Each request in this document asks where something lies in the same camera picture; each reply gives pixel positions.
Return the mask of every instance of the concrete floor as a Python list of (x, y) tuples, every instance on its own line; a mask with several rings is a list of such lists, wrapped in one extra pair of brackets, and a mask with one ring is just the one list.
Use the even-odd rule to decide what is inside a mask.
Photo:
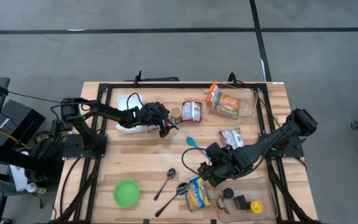
[[(257, 0), (262, 27), (358, 27), (358, 1)], [(241, 0), (0, 0), (0, 30), (150, 27), (252, 27)], [(285, 82), (292, 108), (306, 108), (318, 131), (305, 143), (319, 219), (358, 223), (358, 33), (264, 34), (273, 81)], [(263, 81), (254, 33), (0, 35), (0, 77), (11, 91), (53, 100), (79, 96), (85, 81), (145, 78), (225, 80), (230, 72)], [(51, 121), (50, 104), (9, 96)], [(31, 196), (11, 197), (4, 217), (46, 222)]]

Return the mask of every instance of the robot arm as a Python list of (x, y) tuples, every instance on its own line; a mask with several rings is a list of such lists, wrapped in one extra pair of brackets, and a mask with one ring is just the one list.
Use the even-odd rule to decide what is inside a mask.
[[(89, 107), (83, 115), (80, 114), (80, 105), (81, 108), (83, 105)], [(146, 103), (141, 109), (136, 106), (129, 110), (120, 111), (96, 100), (65, 98), (62, 101), (62, 120), (65, 123), (72, 124), (77, 129), (85, 146), (97, 141), (96, 130), (91, 129), (85, 123), (86, 119), (95, 115), (117, 121), (124, 128), (133, 128), (138, 125), (158, 125), (160, 126), (161, 138), (164, 138), (170, 129), (177, 129), (168, 119), (169, 110), (159, 102)], [(165, 127), (164, 121), (169, 122), (172, 126)]]
[(233, 149), (231, 146), (220, 147), (216, 142), (212, 143), (206, 148), (211, 165), (202, 163), (198, 173), (213, 187), (226, 179), (243, 177), (253, 171), (254, 163), (260, 156), (266, 156), (270, 149), (281, 149), (292, 136), (309, 136), (316, 127), (317, 122), (306, 110), (295, 109), (281, 128), (256, 144)]

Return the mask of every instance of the desk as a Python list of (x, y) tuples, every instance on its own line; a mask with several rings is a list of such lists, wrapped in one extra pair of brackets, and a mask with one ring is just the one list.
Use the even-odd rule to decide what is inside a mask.
[[(99, 82), (86, 82), (83, 86), (81, 97), (89, 100), (96, 99), (99, 84)], [(267, 88), (273, 115), (278, 119), (279, 123), (284, 123), (285, 118), (290, 113), (285, 86), (284, 84), (267, 83)], [(158, 131), (152, 133), (144, 131), (143, 133), (122, 134), (116, 129), (114, 121), (108, 121), (106, 127), (106, 134), (109, 136), (108, 146), (106, 148), (106, 155), (101, 160), (92, 223), (142, 223), (144, 219), (149, 219), (151, 223), (210, 223), (211, 219), (218, 220), (215, 206), (190, 213), (187, 210), (184, 197), (177, 197), (159, 218), (154, 217), (154, 213), (173, 196), (179, 183), (186, 182), (195, 177), (181, 163), (182, 152), (189, 148), (186, 145), (186, 137), (193, 137), (199, 147), (203, 148), (206, 148), (215, 141), (221, 145), (218, 131), (233, 127), (233, 124), (228, 122), (227, 119), (209, 114), (206, 111), (206, 90), (205, 88), (189, 88), (186, 90), (182, 88), (113, 88), (111, 98), (111, 106), (113, 107), (117, 106), (116, 100), (119, 95), (129, 95), (133, 92), (141, 94), (144, 102), (159, 101), (167, 108), (181, 105), (183, 101), (200, 101), (203, 103), (203, 120), (201, 124), (181, 123), (178, 126), (180, 131), (173, 129), (163, 139), (159, 138)], [(257, 137), (260, 133), (257, 114), (248, 119), (244, 124), (236, 126), (241, 128), (246, 144), (257, 142)], [(191, 151), (189, 154), (186, 155), (185, 160), (193, 169), (196, 169), (200, 162), (205, 160), (203, 155), (197, 151)], [(63, 181), (74, 160), (67, 160), (63, 168), (55, 201), (55, 208), (58, 211)], [(305, 168), (294, 159), (284, 159), (283, 163), (290, 193), (306, 214), (311, 218), (317, 219)], [(77, 163), (68, 178), (63, 197), (64, 208), (68, 206), (78, 192), (82, 167), (83, 159)], [(176, 177), (168, 181), (159, 199), (153, 201), (154, 195), (166, 179), (167, 170), (172, 167), (177, 170)], [(244, 178), (257, 177), (267, 177), (267, 169), (264, 162), (255, 172)], [(134, 179), (140, 187), (140, 199), (131, 208), (120, 208), (114, 202), (112, 192), (115, 185), (121, 179)], [(84, 198), (81, 219), (85, 218), (88, 201), (87, 195)], [(283, 198), (280, 194), (279, 201), (283, 219), (287, 219)], [(275, 220), (256, 221), (256, 223), (261, 222), (275, 223)]]

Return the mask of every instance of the white container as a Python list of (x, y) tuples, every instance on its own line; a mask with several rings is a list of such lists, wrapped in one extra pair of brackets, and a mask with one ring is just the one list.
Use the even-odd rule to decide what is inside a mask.
[[(126, 96), (118, 96), (117, 102), (118, 102), (118, 109), (123, 111), (127, 109), (127, 99), (129, 95)], [(142, 95), (139, 94), (139, 98), (141, 101), (143, 101)], [(137, 106), (139, 109), (142, 108), (141, 103), (139, 102), (139, 99), (137, 98), (137, 95), (134, 94), (131, 96), (131, 98), (128, 101), (128, 107), (129, 109), (134, 108)], [(124, 128), (121, 125), (117, 124), (116, 128), (122, 132), (122, 133), (138, 133), (143, 131), (143, 126), (136, 126), (134, 128)]]

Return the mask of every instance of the snack bag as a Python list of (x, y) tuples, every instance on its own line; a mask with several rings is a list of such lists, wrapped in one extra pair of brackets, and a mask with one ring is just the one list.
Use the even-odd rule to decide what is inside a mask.
[(218, 103), (218, 98), (219, 98), (219, 87), (218, 85), (214, 82), (212, 83), (211, 87), (209, 88), (209, 95), (208, 95), (208, 99), (207, 99), (207, 104), (211, 105), (213, 108), (216, 107), (216, 104)]
[(216, 111), (232, 118), (237, 118), (239, 115), (240, 101), (221, 93), (216, 105)]
[(240, 128), (232, 130), (219, 131), (219, 135), (224, 145), (231, 145), (233, 149), (244, 146), (244, 140), (241, 136)]
[(201, 106), (202, 103), (194, 101), (186, 101), (183, 103), (181, 121), (201, 122)]
[(185, 197), (190, 211), (212, 205), (205, 183), (201, 177), (196, 177), (188, 182)]

